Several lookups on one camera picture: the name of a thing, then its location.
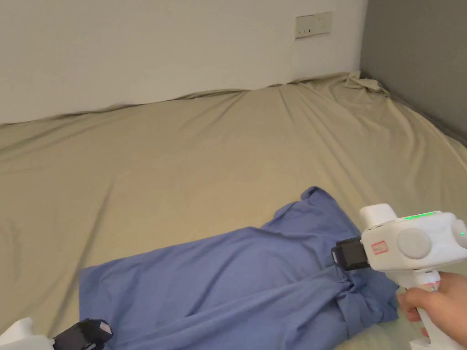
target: gray wall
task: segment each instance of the gray wall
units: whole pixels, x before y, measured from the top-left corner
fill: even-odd
[[[369,0],[361,70],[465,136],[467,0]]]

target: blue garment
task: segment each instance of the blue garment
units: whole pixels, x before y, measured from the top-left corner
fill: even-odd
[[[317,187],[247,227],[84,269],[81,318],[107,320],[112,350],[333,349],[397,318],[383,273],[333,264],[359,235]]]

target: wall outlet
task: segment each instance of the wall outlet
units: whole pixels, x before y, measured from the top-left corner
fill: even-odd
[[[333,13],[323,12],[295,18],[295,38],[330,33],[333,26]]]

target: white wall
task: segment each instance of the white wall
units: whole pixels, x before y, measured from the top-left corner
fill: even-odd
[[[0,122],[359,66],[367,0],[3,0]],[[334,10],[294,39],[295,17]]]

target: beige bed sheet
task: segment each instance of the beige bed sheet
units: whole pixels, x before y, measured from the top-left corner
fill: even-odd
[[[318,185],[360,207],[467,219],[467,152],[375,81],[337,74],[0,127],[0,331],[78,320],[78,272],[258,226]],[[467,272],[465,265],[457,271]],[[408,349],[373,326],[341,349]]]

